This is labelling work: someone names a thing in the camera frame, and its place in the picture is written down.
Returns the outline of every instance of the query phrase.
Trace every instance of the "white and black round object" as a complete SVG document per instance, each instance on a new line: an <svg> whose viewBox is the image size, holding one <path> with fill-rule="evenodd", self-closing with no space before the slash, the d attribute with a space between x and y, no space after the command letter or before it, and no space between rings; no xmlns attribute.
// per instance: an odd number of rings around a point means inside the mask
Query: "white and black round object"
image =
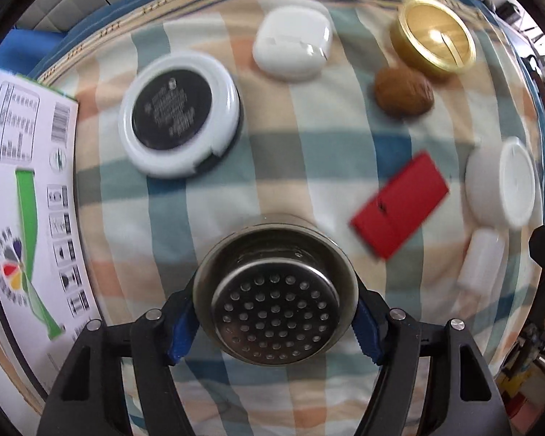
<svg viewBox="0 0 545 436"><path fill-rule="evenodd" d="M151 177L189 177L228 151L241 102L224 65L195 51L152 62L127 89L119 132L129 160Z"/></svg>

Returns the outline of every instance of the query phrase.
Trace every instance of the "red rectangular object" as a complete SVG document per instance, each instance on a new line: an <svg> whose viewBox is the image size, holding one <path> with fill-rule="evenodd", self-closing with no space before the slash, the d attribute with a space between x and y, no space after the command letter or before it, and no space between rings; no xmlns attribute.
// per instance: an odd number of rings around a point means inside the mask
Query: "red rectangular object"
<svg viewBox="0 0 545 436"><path fill-rule="evenodd" d="M389 259L448 194L427 152L408 162L350 224L378 256Z"/></svg>

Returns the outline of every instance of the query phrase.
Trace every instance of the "plaid fabric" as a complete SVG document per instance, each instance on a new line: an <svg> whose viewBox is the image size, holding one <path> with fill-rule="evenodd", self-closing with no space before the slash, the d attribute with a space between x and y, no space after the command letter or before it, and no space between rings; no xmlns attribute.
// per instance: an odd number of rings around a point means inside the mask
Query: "plaid fabric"
<svg viewBox="0 0 545 436"><path fill-rule="evenodd" d="M535 293L539 270L528 239L542 222L538 195L531 223L504 232L509 253L490 296L459 290L456 279L477 228L464 196L475 143L518 136L537 160L542 156L538 115L503 33L480 10L442 0L470 28L477 62L435 87L435 107L419 122L396 123L378 109L371 87L381 67L401 63L388 29L402 0L318 0L331 13L334 42L321 76L302 84L266 77L251 57L264 15L282 1L157 0L93 34L42 77L80 102L78 215L103 316L124 323L161 306L221 237L258 215L291 213L335 240L390 306L425 322L465 319L496 371ZM121 147L119 106L138 72L181 48L207 52L233 74L245 108L242 135L201 177L146 178ZM420 150L429 152L450 195L384 262L347 223ZM235 360L200 331L173 376L196 434L337 435L355 431L377 371L351 330L327 353L280 368ZM410 432L426 372L421 366ZM124 377L130 415L143 428L129 362Z"/></svg>

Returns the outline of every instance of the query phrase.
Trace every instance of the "metal strainer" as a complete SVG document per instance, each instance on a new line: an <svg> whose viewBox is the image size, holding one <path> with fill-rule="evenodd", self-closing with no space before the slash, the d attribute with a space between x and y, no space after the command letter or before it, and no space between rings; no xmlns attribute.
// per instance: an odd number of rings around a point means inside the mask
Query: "metal strainer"
<svg viewBox="0 0 545 436"><path fill-rule="evenodd" d="M286 365L331 347L358 304L355 272L330 239L276 215L223 239L194 279L207 334L234 357Z"/></svg>

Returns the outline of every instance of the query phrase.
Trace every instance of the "gold container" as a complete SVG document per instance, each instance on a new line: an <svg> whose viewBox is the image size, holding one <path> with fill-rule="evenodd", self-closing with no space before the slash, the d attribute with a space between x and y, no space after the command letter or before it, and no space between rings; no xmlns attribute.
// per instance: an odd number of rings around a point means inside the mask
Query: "gold container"
<svg viewBox="0 0 545 436"><path fill-rule="evenodd" d="M477 58L466 25L436 0L407 0L390 34L400 58L435 80L464 72Z"/></svg>

